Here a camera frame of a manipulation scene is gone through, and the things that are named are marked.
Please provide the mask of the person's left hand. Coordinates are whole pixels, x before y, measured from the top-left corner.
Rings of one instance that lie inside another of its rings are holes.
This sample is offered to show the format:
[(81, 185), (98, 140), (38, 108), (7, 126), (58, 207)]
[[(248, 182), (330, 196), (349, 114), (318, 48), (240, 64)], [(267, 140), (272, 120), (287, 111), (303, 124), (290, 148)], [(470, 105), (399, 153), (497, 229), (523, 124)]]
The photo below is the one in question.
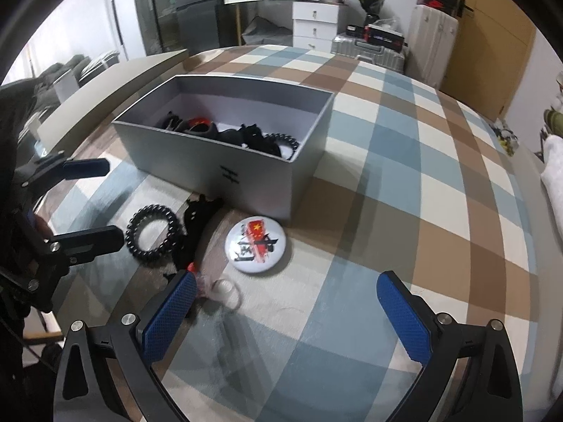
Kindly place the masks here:
[(36, 213), (33, 215), (33, 220), (35, 230), (38, 231), (38, 234), (40, 234), (44, 240), (50, 241), (55, 234), (53, 233), (48, 222)]

